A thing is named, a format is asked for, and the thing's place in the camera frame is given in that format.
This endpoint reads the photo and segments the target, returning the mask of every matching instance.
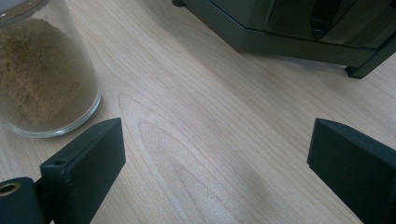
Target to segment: glass jar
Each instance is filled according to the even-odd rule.
[[[101,88],[64,0],[1,0],[0,122],[25,136],[71,132]]]

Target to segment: black device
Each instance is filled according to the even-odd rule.
[[[120,119],[95,124],[42,163],[35,183],[0,183],[0,223],[90,223],[124,164]]]
[[[395,150],[344,124],[317,119],[307,162],[363,223],[396,223]]]
[[[173,0],[235,49],[346,65],[363,78],[396,51],[396,0]]]

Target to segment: wooden table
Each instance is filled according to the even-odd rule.
[[[396,57],[356,80],[338,65],[238,53],[171,0],[67,4],[102,102],[65,136],[0,131],[0,181],[37,180],[41,162],[121,117],[127,163],[92,223],[360,223],[306,164],[310,138],[323,118],[396,148]]]

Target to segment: black appliance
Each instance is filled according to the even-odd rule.
[[[363,78],[396,51],[396,0],[173,0],[235,49],[346,65]]]

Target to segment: brown powder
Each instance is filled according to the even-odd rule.
[[[93,73],[81,49],[47,21],[0,29],[0,113],[10,123],[44,131],[81,116],[97,91]]]

